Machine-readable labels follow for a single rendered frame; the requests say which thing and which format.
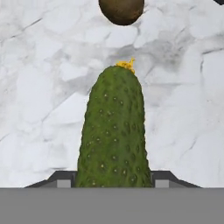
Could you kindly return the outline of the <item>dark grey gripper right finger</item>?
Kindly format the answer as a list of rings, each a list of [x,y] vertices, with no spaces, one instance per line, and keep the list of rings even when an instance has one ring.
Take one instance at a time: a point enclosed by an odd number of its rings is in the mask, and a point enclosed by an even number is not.
[[[152,171],[151,180],[155,188],[198,188],[197,185],[178,179],[170,171]]]

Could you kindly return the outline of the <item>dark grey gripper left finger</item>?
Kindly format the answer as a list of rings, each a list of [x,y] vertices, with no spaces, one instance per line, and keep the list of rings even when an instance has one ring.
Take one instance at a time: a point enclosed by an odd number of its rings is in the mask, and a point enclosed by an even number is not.
[[[28,185],[27,188],[72,188],[74,187],[76,173],[77,171],[55,171],[48,179]]]

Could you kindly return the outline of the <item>green cucumber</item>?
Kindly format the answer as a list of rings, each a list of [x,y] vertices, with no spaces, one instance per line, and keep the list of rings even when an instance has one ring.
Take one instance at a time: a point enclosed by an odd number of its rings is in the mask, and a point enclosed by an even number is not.
[[[81,131],[76,187],[151,187],[142,86],[134,61],[107,67],[92,86]]]

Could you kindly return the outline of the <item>brown kiwi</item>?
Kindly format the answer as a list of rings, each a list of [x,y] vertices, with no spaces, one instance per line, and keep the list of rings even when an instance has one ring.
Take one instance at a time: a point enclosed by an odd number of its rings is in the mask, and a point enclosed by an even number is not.
[[[144,12],[144,0],[98,0],[102,14],[115,25],[132,25]]]

